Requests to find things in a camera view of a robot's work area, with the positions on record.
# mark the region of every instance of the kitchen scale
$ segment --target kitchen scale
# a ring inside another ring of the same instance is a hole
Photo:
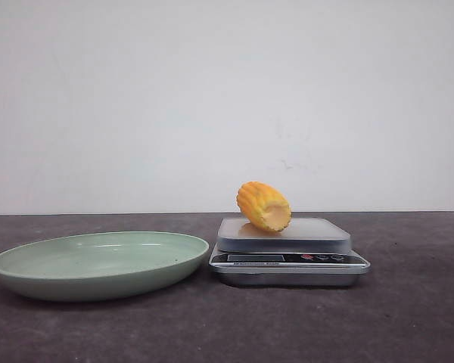
[[[222,282],[244,286],[350,286],[370,268],[350,235],[321,218],[292,218],[275,233],[223,219],[209,265]]]

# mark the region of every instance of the plate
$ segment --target plate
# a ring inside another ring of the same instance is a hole
[[[208,249],[205,240],[169,232],[61,237],[0,253],[0,280],[15,293],[36,299],[115,299],[186,278]]]

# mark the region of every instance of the scale platform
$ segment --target scale platform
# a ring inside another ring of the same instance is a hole
[[[223,219],[209,264],[232,285],[350,286],[370,268],[351,246],[350,235],[326,219],[294,218],[275,234],[247,219]]]

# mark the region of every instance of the white wall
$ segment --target white wall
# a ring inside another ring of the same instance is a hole
[[[0,0],[0,214],[454,209],[454,1]]]

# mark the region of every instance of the cut end of corn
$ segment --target cut end of corn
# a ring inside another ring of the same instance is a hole
[[[280,232],[291,221],[291,208],[286,198],[259,181],[249,181],[241,186],[237,205],[253,225],[264,231]]]

